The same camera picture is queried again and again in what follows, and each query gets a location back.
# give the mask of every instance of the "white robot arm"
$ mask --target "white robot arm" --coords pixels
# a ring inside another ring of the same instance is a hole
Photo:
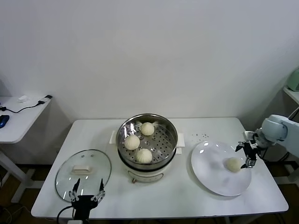
[[[285,147],[299,157],[299,124],[280,115],[271,115],[263,121],[262,132],[268,141]]]
[[[246,162],[241,168],[252,168],[256,155],[275,144],[282,145],[288,152],[299,157],[299,124],[280,115],[271,115],[255,132],[245,132],[246,141],[239,142],[236,151],[244,149]]]

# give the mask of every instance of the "floor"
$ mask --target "floor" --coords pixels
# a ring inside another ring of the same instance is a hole
[[[27,171],[28,168],[21,168],[23,171]],[[45,180],[50,168],[37,168],[33,180]],[[288,175],[287,170],[281,165],[275,165],[269,167],[273,176],[285,176]],[[0,175],[3,177],[6,171],[0,167]],[[16,212],[20,207],[26,206],[28,210],[31,210],[34,201],[39,193],[38,189],[25,190],[20,204],[11,205],[10,200],[17,190],[20,182],[13,176],[9,176],[6,183],[0,189],[0,205],[7,208],[11,213]],[[295,184],[280,185],[280,190],[283,192],[286,200],[289,203],[289,210],[281,214],[268,214],[259,217],[253,221],[252,224],[297,224],[299,223],[299,189]],[[6,211],[0,209],[0,224],[7,223],[9,215]],[[13,217],[12,222],[14,224],[52,224],[54,220],[46,220],[32,217],[31,214],[25,209],[17,211]],[[164,220],[91,220],[91,224],[225,224],[223,217],[217,218],[199,218],[199,219],[164,219]]]

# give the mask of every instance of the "computer mouse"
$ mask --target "computer mouse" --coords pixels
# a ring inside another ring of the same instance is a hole
[[[3,128],[7,121],[9,120],[9,115],[1,115],[0,116],[0,128]]]

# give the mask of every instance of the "black cable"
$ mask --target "black cable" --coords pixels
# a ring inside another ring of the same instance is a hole
[[[3,178],[2,178],[2,176],[1,176],[1,174],[0,174],[0,179],[1,179],[1,180],[0,180],[0,181],[1,181],[1,182],[0,182],[0,189],[1,189],[1,188],[2,188],[2,183],[3,183]]]
[[[70,205],[70,206],[66,206],[65,208],[61,209],[61,211],[58,213],[57,218],[56,218],[56,223],[57,223],[57,224],[59,224],[59,216],[60,216],[60,214],[61,214],[64,210],[67,210],[67,209],[70,209],[70,208],[72,208],[71,205]]]
[[[277,161],[269,161],[269,160],[264,159],[267,150],[268,150],[268,149],[266,149],[266,151],[265,151],[265,153],[263,154],[263,156],[261,156],[261,154],[257,154],[258,157],[260,157],[260,159],[264,160],[265,162],[283,162],[283,161],[285,161],[287,158],[289,158],[289,156],[290,156],[290,153],[287,152],[287,153],[284,154],[284,156],[281,157],[279,160],[277,160]]]
[[[217,219],[216,219],[216,218],[213,218],[213,220],[214,220],[214,222],[215,222],[216,224],[218,224],[218,222],[217,222]]]
[[[266,148],[265,152],[263,153],[262,159],[264,159],[264,157],[265,157],[267,151],[268,151],[268,148]]]
[[[289,118],[289,120],[293,120],[296,117],[296,115],[298,114],[298,112],[299,112],[299,109],[296,111],[296,113],[294,114],[294,116],[292,118]]]
[[[281,218],[283,224],[285,224],[285,220],[284,220],[284,218],[282,217],[282,215],[278,213],[278,216]]]
[[[275,215],[276,219],[278,220],[279,224],[281,224],[281,221],[280,221],[278,215],[277,214],[274,214],[274,215]]]
[[[16,111],[9,110],[9,109],[7,109],[7,108],[6,108],[6,110],[7,110],[7,111],[10,111],[10,112],[12,112],[12,113],[18,113],[18,112],[21,112],[22,110],[25,110],[25,109],[28,109],[28,108],[33,108],[33,107],[36,107],[36,106],[38,106],[38,105],[40,105],[40,103],[35,104],[35,106],[24,107],[24,108],[18,110],[17,112],[16,112]]]

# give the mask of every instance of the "white wall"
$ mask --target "white wall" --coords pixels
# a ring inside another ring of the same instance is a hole
[[[74,120],[142,112],[237,116],[253,128],[299,65],[298,8],[297,0],[1,1],[2,94],[54,96],[3,150],[18,163],[51,163]]]

